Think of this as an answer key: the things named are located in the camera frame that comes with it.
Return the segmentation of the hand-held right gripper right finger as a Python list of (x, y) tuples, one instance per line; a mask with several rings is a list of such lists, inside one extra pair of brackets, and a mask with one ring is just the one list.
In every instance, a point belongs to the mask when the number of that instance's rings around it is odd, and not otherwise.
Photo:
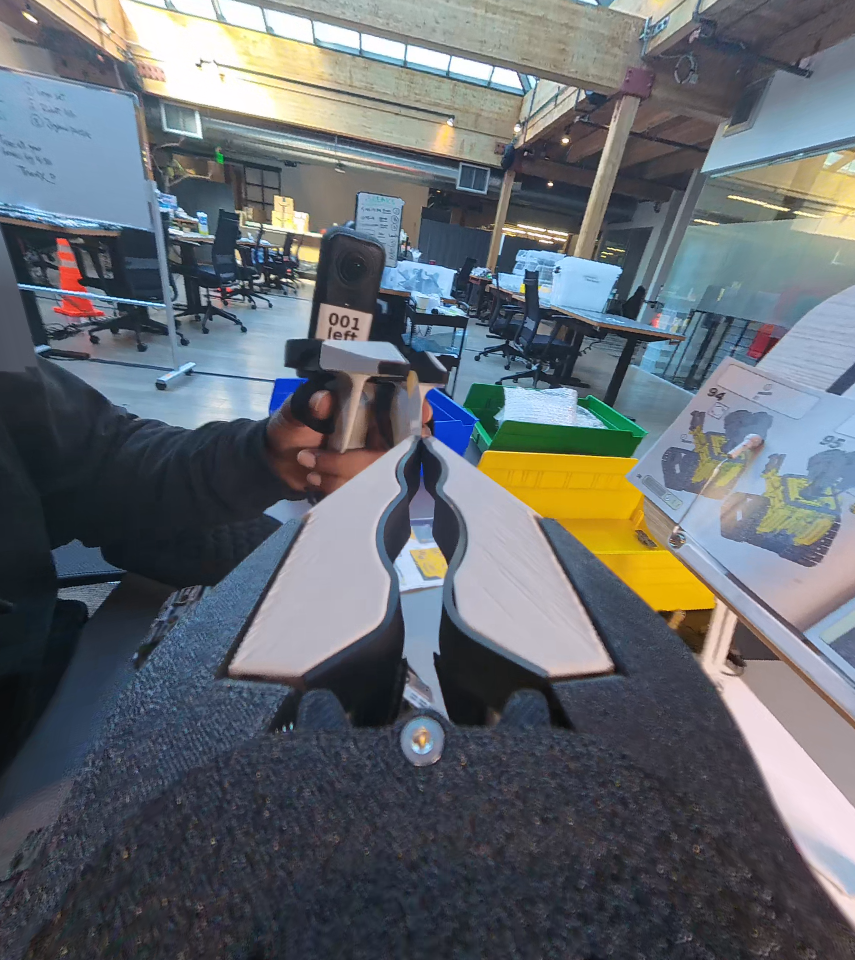
[(616, 674), (541, 516), (434, 438), (421, 441), (446, 562), (435, 672), (447, 718), (483, 726), (511, 696)]

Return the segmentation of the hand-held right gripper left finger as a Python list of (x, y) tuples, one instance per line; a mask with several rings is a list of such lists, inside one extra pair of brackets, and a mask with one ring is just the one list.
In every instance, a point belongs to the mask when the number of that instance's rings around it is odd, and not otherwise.
[(408, 438), (304, 516), (227, 662), (230, 679), (328, 690), (384, 726), (407, 674), (395, 562), (410, 539), (420, 440)]

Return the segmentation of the sticker sheet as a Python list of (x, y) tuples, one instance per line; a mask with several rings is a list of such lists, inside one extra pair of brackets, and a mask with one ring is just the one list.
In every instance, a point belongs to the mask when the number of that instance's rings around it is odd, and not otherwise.
[(433, 522), (416, 518), (408, 540), (394, 560), (398, 590), (401, 594), (443, 587), (447, 561), (434, 539)]

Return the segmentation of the person's left forearm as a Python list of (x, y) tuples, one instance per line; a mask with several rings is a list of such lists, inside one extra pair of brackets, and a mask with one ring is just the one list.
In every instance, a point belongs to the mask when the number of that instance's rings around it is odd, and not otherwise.
[(267, 419), (187, 429), (112, 413), (59, 438), (36, 484), (51, 547), (79, 542), (172, 587), (214, 586), (279, 529), (269, 508), (303, 499), (281, 466)]

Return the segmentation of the person's left hand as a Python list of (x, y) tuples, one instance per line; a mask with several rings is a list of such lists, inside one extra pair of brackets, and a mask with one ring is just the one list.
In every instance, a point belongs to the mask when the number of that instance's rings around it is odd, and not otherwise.
[(327, 496), (361, 474), (391, 447), (376, 428), (365, 446), (344, 453), (328, 448), (326, 437), (291, 412), (291, 399), (271, 416), (268, 453), (277, 476), (295, 493)]

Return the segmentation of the small whiteboard sign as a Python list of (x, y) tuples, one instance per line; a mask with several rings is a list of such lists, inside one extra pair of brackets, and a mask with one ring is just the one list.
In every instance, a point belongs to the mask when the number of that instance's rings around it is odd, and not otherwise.
[(400, 197), (369, 191), (355, 195), (354, 228), (383, 248), (386, 268), (394, 268), (398, 262), (404, 210), (405, 201)]

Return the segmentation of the black utility cart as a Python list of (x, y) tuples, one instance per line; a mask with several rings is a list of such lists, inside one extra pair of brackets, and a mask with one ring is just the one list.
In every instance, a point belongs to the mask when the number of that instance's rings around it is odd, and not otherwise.
[(437, 355), (446, 364), (448, 378), (444, 392), (454, 400), (470, 317), (459, 306), (419, 310), (417, 302), (409, 299), (406, 318), (407, 327), (401, 341), (411, 350)]

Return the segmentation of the blue storage bin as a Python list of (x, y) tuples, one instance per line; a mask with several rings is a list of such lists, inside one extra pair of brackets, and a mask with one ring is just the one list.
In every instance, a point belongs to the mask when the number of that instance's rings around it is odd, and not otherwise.
[[(285, 401), (305, 383), (307, 379), (301, 377), (277, 378), (269, 403), (269, 415), (274, 415), (280, 410)], [(436, 439), (456, 454), (464, 456), (478, 419), (452, 400), (443, 390), (432, 389), (425, 398), (432, 408)]]

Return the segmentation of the yellow storage bin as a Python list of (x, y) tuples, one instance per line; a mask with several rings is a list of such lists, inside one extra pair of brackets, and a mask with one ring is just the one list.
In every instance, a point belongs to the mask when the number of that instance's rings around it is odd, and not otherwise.
[(559, 522), (655, 611), (712, 609), (713, 594), (667, 548), (637, 541), (635, 530), (653, 535), (642, 494), (627, 478), (636, 465), (632, 458), (488, 451), (477, 467), (541, 517)]

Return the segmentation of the green storage bin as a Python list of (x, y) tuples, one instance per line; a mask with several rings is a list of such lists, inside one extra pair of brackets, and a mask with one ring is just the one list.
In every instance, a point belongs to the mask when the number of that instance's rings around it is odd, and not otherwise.
[(471, 438), (481, 453), (508, 451), (632, 457), (648, 431), (600, 399), (587, 395), (576, 399), (573, 422), (557, 414), (510, 418), (506, 396), (533, 395), (534, 390), (475, 383), (469, 387), (465, 408), (477, 422)]

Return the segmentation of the bubble wrap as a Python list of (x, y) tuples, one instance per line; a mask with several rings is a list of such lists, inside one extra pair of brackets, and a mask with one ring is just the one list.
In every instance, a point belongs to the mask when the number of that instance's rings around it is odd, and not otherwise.
[(578, 401), (578, 393), (573, 388), (506, 388), (503, 390), (503, 403), (493, 418), (499, 426), (512, 422), (606, 429), (606, 425), (589, 409), (580, 406)]

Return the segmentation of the clear plastic storage box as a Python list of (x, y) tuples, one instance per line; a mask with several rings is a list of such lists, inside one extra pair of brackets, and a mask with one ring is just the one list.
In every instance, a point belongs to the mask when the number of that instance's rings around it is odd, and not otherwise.
[(550, 305), (579, 313), (604, 312), (622, 272), (610, 263), (565, 256), (553, 267)]

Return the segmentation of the group of black office chairs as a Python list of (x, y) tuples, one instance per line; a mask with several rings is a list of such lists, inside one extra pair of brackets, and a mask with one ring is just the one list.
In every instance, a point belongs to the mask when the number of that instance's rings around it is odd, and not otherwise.
[[(128, 227), (119, 228), (115, 238), (102, 242), (105, 249), (112, 244), (109, 254), (78, 254), (79, 264), (89, 262), (96, 268), (95, 278), (82, 277), (83, 286), (97, 286), (106, 295), (117, 293), (121, 311), (134, 317), (131, 328), (170, 332), (167, 315), (157, 321), (141, 317), (148, 310), (167, 311), (163, 266), (171, 284), (173, 332), (183, 348), (190, 345), (186, 334), (189, 322), (202, 334), (210, 332), (217, 318), (245, 332), (244, 321), (231, 308), (233, 302), (252, 308), (264, 302), (271, 307), (271, 291), (287, 294), (296, 290), (302, 279), (300, 234), (286, 234), (281, 246), (266, 240), (262, 226), (249, 237), (240, 215), (226, 210), (219, 211), (216, 230), (209, 236), (183, 231), (170, 225), (167, 217), (161, 221), (162, 256), (152, 233)], [(459, 306), (469, 316), (465, 296), (454, 289), (457, 279), (455, 271), (398, 259), (396, 267), (385, 267), (378, 299), (385, 303), (389, 320), (395, 324), (406, 322), (409, 300), (415, 301), (419, 310)]]

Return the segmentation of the instruction booklet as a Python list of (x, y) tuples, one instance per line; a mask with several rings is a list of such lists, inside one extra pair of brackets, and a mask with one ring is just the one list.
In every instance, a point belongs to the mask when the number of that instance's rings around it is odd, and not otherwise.
[(855, 688), (855, 398), (726, 359), (627, 479)]

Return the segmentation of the orange traffic cone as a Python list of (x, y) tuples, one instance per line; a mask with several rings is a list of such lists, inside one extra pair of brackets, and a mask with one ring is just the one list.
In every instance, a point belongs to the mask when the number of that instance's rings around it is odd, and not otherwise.
[(82, 284), (82, 274), (78, 269), (74, 252), (68, 239), (57, 237), (56, 261), (61, 294), (53, 307), (53, 312), (71, 321), (99, 320), (105, 316), (103, 310), (94, 305), (87, 296)]

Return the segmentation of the whiteboard on stand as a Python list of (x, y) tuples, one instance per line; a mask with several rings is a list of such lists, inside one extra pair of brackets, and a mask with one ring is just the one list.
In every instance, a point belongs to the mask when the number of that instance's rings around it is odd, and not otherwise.
[[(163, 256), (163, 217), (146, 163), (143, 118), (132, 93), (0, 66), (0, 226), (38, 354), (58, 350), (47, 344), (37, 294), (57, 299), (62, 291), (29, 278), (28, 244), (45, 248), (60, 236), (98, 254), (104, 240), (127, 228), (153, 234)], [(171, 360), (152, 371), (156, 390), (165, 392), (190, 378), (194, 363), (177, 358), (168, 268), (160, 269)], [(85, 289), (89, 299), (117, 313), (101, 318), (99, 328), (133, 332), (136, 348), (146, 351), (144, 330), (131, 327), (135, 317), (122, 312), (118, 293)]]

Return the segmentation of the book stand with white base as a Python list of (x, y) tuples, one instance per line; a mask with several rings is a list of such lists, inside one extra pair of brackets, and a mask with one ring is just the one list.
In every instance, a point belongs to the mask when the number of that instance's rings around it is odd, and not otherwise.
[[(756, 367), (799, 385), (855, 399), (855, 285), (815, 306), (787, 331)], [(855, 688), (805, 638), (788, 628), (729, 580), (698, 548), (681, 538), (646, 500), (656, 541), (689, 570), (717, 604), (699, 655), (746, 733), (781, 815), (802, 856), (834, 903), (855, 925), (855, 811), (841, 788), (757, 698), (729, 663), (736, 627), (748, 628), (855, 730)]]

